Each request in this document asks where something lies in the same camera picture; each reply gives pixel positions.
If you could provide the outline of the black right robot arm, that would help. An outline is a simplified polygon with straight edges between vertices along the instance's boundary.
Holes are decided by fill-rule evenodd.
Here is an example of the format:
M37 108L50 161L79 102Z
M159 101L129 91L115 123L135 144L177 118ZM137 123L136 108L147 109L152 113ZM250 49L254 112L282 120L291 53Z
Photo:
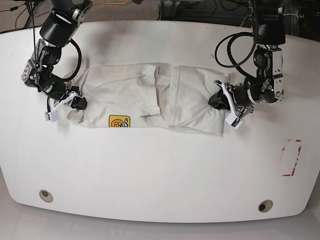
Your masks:
M45 94L48 101L84 110L87 100L77 86L67 84L76 77L82 64L81 49L72 37L93 3L90 0L51 0L49 3L50 14L40 29L41 38L33 42L34 51L21 79L26 86ZM68 44L77 51L77 65L69 77L62 78L53 74L53 69L61 59L62 49Z

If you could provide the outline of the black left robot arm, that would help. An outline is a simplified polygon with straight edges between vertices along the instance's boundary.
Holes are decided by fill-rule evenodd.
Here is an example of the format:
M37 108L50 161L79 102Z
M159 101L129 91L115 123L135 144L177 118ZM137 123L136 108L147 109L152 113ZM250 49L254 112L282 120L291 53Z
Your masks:
M266 102L280 102L283 90L283 55L280 45L285 44L284 27L285 0L250 0L251 32L238 32L224 39L227 42L226 53L230 65L220 61L224 68L235 68L245 79L243 83L231 84L217 81L219 92L212 95L208 104L217 110L234 112L235 120L240 121L252 113L254 105ZM232 55L233 43L241 37L252 37L250 52L240 62Z

